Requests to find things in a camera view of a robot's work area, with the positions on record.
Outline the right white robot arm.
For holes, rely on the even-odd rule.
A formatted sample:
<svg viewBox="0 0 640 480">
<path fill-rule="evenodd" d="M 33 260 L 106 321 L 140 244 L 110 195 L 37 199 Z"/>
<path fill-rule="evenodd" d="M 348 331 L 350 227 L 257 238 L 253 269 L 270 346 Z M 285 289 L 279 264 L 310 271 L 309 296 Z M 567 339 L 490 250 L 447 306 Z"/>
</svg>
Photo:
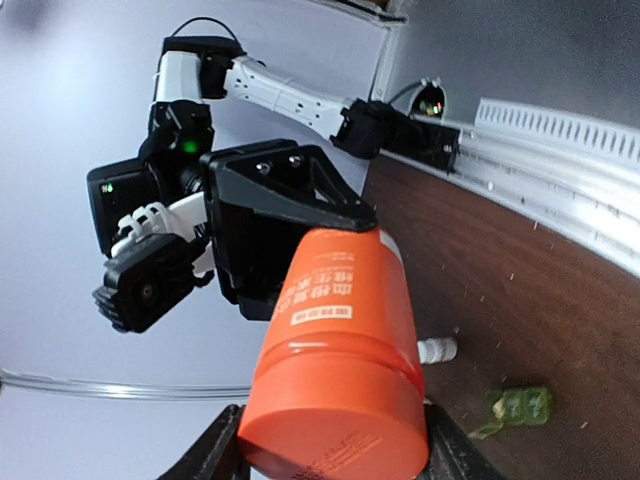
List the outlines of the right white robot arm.
<svg viewBox="0 0 640 480">
<path fill-rule="evenodd" d="M 373 209 L 317 146 L 275 139 L 215 149 L 210 102 L 226 97 L 303 124 L 360 159 L 430 147 L 392 106 L 299 86 L 233 39 L 166 38 L 137 155 L 87 175 L 106 257 L 93 298 L 118 331 L 148 330 L 212 280 L 245 318 L 267 320 L 308 231 L 359 233 L 377 225 Z"/>
</svg>

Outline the white labelled pill bottle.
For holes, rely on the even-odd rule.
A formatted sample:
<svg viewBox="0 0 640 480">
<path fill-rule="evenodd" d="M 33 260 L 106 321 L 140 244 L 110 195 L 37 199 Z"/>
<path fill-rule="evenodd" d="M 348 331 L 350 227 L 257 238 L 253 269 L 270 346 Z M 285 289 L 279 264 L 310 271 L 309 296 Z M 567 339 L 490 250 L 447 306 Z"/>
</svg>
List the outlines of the white labelled pill bottle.
<svg viewBox="0 0 640 480">
<path fill-rule="evenodd" d="M 450 362 L 458 353 L 458 343 L 453 337 L 419 340 L 417 348 L 421 365 Z"/>
</svg>

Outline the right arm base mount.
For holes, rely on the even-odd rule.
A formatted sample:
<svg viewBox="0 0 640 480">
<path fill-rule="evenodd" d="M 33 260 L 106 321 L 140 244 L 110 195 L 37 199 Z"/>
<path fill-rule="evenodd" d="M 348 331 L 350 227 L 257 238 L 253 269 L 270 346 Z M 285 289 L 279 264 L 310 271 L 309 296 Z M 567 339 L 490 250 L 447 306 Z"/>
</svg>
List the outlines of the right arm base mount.
<svg viewBox="0 0 640 480">
<path fill-rule="evenodd" d="M 385 150 L 447 174 L 454 171 L 456 128 L 414 120 L 381 101 L 358 99 L 341 115 L 343 122 L 330 141 L 356 158 L 372 160 Z"/>
</svg>

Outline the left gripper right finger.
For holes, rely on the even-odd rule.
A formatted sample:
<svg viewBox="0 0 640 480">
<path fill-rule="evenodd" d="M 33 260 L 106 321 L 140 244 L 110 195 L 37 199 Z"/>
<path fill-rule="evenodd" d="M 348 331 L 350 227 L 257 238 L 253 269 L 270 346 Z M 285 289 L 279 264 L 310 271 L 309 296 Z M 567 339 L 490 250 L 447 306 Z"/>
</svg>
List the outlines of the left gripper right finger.
<svg viewBox="0 0 640 480">
<path fill-rule="evenodd" d="M 440 406 L 424 401 L 429 460 L 422 471 L 430 480 L 504 480 L 465 432 Z"/>
</svg>

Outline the orange pill bottle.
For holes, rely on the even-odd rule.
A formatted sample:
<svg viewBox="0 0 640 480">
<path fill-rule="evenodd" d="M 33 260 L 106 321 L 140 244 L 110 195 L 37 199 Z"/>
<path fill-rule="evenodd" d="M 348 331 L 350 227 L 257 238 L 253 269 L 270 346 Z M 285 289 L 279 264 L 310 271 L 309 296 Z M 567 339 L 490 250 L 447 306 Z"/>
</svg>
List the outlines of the orange pill bottle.
<svg viewBox="0 0 640 480">
<path fill-rule="evenodd" d="M 238 431 L 270 479 L 413 479 L 429 457 L 405 269 L 383 229 L 316 229 L 293 257 Z"/>
</svg>

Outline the green pill organizer box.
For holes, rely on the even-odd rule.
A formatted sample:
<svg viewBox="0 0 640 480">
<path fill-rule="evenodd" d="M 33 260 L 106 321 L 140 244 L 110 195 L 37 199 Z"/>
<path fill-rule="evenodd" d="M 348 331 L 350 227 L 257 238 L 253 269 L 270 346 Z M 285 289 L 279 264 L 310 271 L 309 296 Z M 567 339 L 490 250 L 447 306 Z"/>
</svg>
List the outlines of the green pill organizer box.
<svg viewBox="0 0 640 480">
<path fill-rule="evenodd" d="M 552 416 L 553 394 L 544 386 L 509 388 L 488 395 L 487 421 L 468 434 L 485 440 L 507 427 L 539 427 Z"/>
</svg>

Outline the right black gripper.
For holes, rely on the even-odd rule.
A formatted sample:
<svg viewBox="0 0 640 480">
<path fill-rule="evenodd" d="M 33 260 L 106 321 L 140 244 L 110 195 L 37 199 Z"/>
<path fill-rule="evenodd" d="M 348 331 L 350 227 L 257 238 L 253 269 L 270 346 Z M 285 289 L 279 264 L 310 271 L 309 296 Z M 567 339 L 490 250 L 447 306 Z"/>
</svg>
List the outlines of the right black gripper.
<svg viewBox="0 0 640 480">
<path fill-rule="evenodd" d="M 248 320 L 272 317 L 309 227 L 378 226 L 374 209 L 316 145 L 246 144 L 199 163 L 221 292 Z"/>
</svg>

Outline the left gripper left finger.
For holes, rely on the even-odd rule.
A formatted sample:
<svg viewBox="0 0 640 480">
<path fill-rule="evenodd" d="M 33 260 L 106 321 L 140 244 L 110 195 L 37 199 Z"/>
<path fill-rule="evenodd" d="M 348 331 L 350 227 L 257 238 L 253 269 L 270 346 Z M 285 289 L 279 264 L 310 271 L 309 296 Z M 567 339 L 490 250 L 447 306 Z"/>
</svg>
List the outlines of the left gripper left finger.
<svg viewBox="0 0 640 480">
<path fill-rule="evenodd" d="M 249 480 L 250 466 L 238 440 L 243 413 L 243 406 L 231 404 L 224 408 L 158 480 Z"/>
</svg>

